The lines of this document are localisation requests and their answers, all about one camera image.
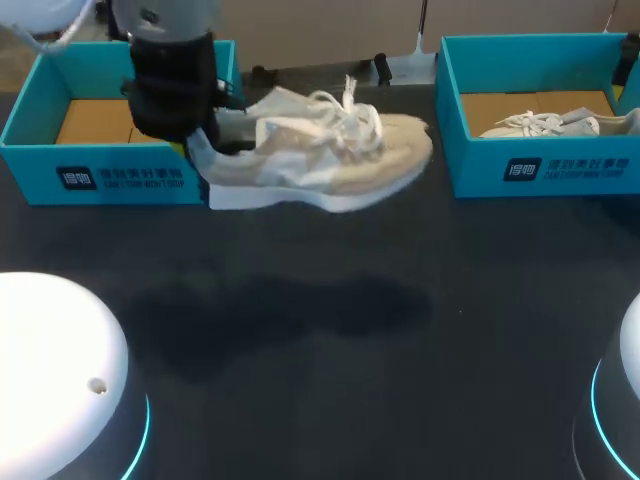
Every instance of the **glowing blue ring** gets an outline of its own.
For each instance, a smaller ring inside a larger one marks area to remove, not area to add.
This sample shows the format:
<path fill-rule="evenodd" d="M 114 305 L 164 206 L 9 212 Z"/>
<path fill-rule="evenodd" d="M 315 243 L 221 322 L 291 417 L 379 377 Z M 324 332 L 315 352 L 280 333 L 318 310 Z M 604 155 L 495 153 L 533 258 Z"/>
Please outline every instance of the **glowing blue ring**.
<path fill-rule="evenodd" d="M 147 438 L 149 436 L 149 427 L 151 426 L 151 405 L 149 404 L 149 397 L 145 395 L 145 399 L 147 400 L 147 423 L 144 426 L 144 434 L 142 435 L 142 442 L 140 442 L 140 448 L 138 448 L 138 453 L 133 458 L 133 462 L 127 468 L 127 471 L 124 473 L 120 480 L 128 480 L 133 471 L 138 466 L 138 462 L 140 461 L 140 457 L 142 456 L 142 452 L 144 451 L 144 447 L 147 444 Z"/>
<path fill-rule="evenodd" d="M 600 432 L 600 437 L 602 437 L 602 441 L 606 445 L 607 450 L 609 450 L 609 453 L 611 454 L 611 456 L 615 459 L 616 462 L 618 462 L 618 465 L 620 465 L 620 468 L 622 468 L 625 472 L 627 472 L 627 474 L 631 478 L 633 478 L 633 480 L 640 480 L 640 478 L 638 478 L 638 476 L 636 474 L 634 474 L 631 471 L 631 469 L 625 465 L 625 463 L 622 461 L 622 459 L 615 452 L 615 450 L 613 449 L 613 447 L 609 443 L 609 440 L 607 440 L 607 437 L 605 437 L 604 432 L 602 431 L 602 427 L 600 426 L 600 421 L 598 420 L 598 414 L 596 413 L 596 399 L 595 399 L 595 397 L 596 397 L 595 396 L 596 376 L 598 375 L 598 369 L 600 368 L 600 362 L 598 362 L 598 366 L 596 367 L 596 371 L 593 374 L 593 380 L 591 381 L 591 410 L 593 411 L 593 419 L 596 422 L 596 427 L 598 428 L 598 432 Z"/>

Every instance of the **robotic arm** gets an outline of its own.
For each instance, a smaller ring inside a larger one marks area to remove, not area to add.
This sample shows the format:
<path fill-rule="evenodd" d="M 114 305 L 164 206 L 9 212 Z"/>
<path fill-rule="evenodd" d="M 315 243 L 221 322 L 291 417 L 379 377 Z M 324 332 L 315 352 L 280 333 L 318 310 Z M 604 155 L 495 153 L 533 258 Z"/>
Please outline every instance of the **robotic arm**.
<path fill-rule="evenodd" d="M 73 39 L 93 12 L 95 0 L 0 1 L 0 24 L 35 50 L 55 54 Z M 217 81 L 213 48 L 214 0 L 113 0 L 121 31 L 127 32 L 135 77 L 125 81 L 136 127 L 154 138 L 184 144 L 201 128 L 215 145 L 214 108 L 226 92 Z M 61 30 L 43 45 L 32 34 Z"/>

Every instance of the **white sneaker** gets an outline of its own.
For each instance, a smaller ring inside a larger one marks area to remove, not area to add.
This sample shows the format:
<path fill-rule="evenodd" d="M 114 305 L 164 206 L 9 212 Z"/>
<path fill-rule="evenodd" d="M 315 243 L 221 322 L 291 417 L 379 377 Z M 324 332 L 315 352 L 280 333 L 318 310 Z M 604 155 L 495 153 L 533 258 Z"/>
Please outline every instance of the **white sneaker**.
<path fill-rule="evenodd" d="M 596 115 L 586 108 L 579 108 L 562 116 L 565 124 L 580 123 L 590 118 L 598 123 L 601 136 L 640 135 L 640 108 L 635 108 L 622 117 Z"/>
<path fill-rule="evenodd" d="M 482 135 L 482 138 L 508 138 L 508 137 L 559 137 L 559 136 L 598 136 L 600 126 L 593 114 L 568 121 L 564 116 L 555 113 L 535 114 L 528 111 L 522 115 L 512 115 L 496 125 L 503 127 L 493 128 Z"/>
<path fill-rule="evenodd" d="M 307 99 L 310 105 L 298 104 L 300 98 L 289 96 L 292 92 L 277 90 L 276 95 L 294 100 L 283 104 L 283 110 L 304 103 L 312 108 L 302 117 L 264 116 L 274 111 L 273 105 L 262 112 L 250 108 L 243 120 L 218 115 L 221 135 L 229 129 L 248 139 L 253 127 L 255 150 L 235 156 L 216 152 L 198 130 L 187 144 L 198 172 L 210 184 L 210 207 L 238 210 L 301 201 L 344 212 L 377 203 L 411 183 L 433 152 L 426 124 L 354 104 L 354 90 L 355 81 L 349 79 L 342 105 L 325 92 Z"/>

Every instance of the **cardboard box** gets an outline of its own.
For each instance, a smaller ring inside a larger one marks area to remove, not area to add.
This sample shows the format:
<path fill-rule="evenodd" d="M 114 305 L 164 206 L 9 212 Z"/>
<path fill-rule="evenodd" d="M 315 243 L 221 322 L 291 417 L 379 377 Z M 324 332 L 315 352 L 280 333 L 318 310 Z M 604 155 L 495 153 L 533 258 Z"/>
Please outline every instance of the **cardboard box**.
<path fill-rule="evenodd" d="M 129 143 L 134 128 L 126 100 L 72 100 L 56 144 Z"/>
<path fill-rule="evenodd" d="M 511 115 L 563 113 L 586 107 L 597 115 L 613 116 L 604 92 L 467 93 L 462 106 L 472 137 L 479 137 Z"/>
<path fill-rule="evenodd" d="M 218 76 L 241 95 L 234 42 L 214 46 Z M 36 59 L 0 136 L 30 205 L 206 203 L 189 162 L 133 126 L 124 78 L 133 78 L 124 42 L 75 43 Z"/>
<path fill-rule="evenodd" d="M 640 136 L 478 138 L 527 110 L 640 107 L 640 63 L 618 102 L 611 80 L 624 35 L 445 37 L 436 110 L 456 197 L 640 193 Z"/>

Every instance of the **blue shoebox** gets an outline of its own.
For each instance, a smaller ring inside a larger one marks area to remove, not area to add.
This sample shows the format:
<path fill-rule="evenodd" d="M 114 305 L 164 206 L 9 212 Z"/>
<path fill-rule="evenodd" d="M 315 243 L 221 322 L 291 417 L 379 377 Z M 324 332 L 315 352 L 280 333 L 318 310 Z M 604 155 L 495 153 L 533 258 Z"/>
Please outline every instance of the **blue shoebox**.
<path fill-rule="evenodd" d="M 235 43 L 215 42 L 218 76 L 241 94 Z M 77 43 L 40 55 L 0 137 L 30 205 L 202 204 L 199 177 L 166 142 L 58 145 L 72 100 L 118 99 L 133 78 L 129 45 Z"/>
<path fill-rule="evenodd" d="M 640 62 L 619 102 L 613 96 L 611 81 L 624 38 L 618 34 L 443 38 L 436 109 L 455 196 L 640 193 L 640 136 L 477 138 L 471 135 L 461 97 L 602 91 L 613 113 L 624 115 L 640 106 Z"/>

